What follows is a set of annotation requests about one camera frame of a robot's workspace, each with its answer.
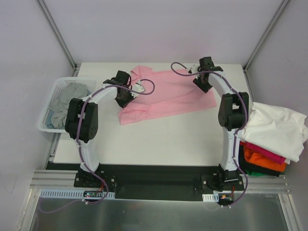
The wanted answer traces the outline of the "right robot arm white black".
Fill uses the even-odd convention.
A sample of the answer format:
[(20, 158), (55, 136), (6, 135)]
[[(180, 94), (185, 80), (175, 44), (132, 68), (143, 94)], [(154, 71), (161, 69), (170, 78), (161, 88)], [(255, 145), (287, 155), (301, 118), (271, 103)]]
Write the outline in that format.
[(210, 189), (221, 192), (241, 180), (238, 155), (240, 135), (248, 121), (249, 95), (235, 90), (211, 57), (199, 60), (198, 76), (193, 83), (204, 93), (214, 88), (221, 97), (218, 122), (223, 129), (223, 153), (217, 173), (206, 181)]

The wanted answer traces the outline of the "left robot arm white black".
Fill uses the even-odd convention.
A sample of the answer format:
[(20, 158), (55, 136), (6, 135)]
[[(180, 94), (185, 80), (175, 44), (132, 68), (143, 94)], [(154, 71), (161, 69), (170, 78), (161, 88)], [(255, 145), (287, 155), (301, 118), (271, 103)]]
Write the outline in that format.
[(125, 108), (139, 94), (145, 94), (141, 81), (133, 84), (130, 74), (118, 71), (115, 77), (105, 80), (94, 93), (82, 99), (70, 100), (64, 128), (78, 148), (80, 168), (88, 172), (85, 182), (89, 186), (97, 187), (102, 182), (101, 174), (96, 172), (100, 162), (94, 144), (99, 130), (99, 109), (112, 100)]

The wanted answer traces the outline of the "pink t shirt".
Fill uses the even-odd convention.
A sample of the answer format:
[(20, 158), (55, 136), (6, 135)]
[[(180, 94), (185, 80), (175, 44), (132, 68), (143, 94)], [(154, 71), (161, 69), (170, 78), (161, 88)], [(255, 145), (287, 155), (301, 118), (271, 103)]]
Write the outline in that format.
[(130, 73), (133, 84), (141, 79), (149, 79), (155, 84), (155, 90), (150, 95), (137, 96), (119, 112), (121, 125), (217, 106), (213, 91), (204, 93), (193, 83), (193, 76), (183, 77), (171, 70), (153, 71), (141, 65)]

